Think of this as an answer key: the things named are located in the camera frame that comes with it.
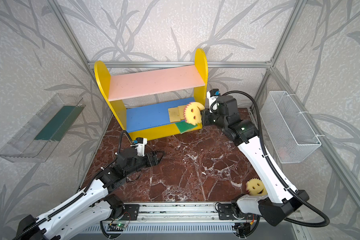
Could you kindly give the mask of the yellow sponge green scourer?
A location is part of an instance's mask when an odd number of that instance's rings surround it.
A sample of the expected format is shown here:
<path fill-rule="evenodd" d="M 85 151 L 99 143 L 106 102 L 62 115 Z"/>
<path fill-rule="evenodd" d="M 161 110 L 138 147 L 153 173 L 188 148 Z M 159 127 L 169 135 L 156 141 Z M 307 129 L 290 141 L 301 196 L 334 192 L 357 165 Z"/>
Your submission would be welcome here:
<path fill-rule="evenodd" d="M 193 129 L 195 129 L 198 126 L 198 124 L 192 125 L 185 121 L 177 122 L 177 123 L 175 123 L 175 125 L 178 128 L 180 134 L 192 131 Z"/>

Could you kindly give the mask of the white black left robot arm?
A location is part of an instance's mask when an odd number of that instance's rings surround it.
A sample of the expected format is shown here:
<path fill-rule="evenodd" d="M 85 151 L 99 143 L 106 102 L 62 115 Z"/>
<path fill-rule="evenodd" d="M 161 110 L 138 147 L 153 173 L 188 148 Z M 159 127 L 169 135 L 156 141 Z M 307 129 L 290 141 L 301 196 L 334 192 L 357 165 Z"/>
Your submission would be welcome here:
<path fill-rule="evenodd" d="M 121 151 L 85 188 L 68 200 L 38 217 L 23 218 L 15 239 L 68 240 L 95 222 L 122 218 L 125 206 L 113 191 L 124 185 L 128 176 L 157 166 L 164 156 L 164 151 L 145 154 L 135 148 Z"/>

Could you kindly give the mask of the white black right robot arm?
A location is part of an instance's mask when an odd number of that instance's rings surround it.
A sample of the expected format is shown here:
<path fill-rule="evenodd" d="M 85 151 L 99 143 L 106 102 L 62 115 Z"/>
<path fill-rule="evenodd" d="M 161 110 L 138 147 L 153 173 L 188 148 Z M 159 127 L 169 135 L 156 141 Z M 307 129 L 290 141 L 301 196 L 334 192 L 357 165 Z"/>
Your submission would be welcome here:
<path fill-rule="evenodd" d="M 220 94 L 218 89 L 207 92 L 210 107 L 202 111 L 203 126 L 216 126 L 232 141 L 250 161 L 267 190 L 265 196 L 243 195 L 232 202 L 233 212 L 237 217 L 243 214 L 255 214 L 272 226 L 282 221 L 310 228 L 322 228 L 330 224 L 329 217 L 308 203 L 309 195 L 298 190 L 284 175 L 269 154 L 263 138 L 262 126 L 250 120 L 242 120 L 235 92 Z M 293 220 L 289 216 L 301 206 L 316 213 L 323 220 L 307 223 Z"/>

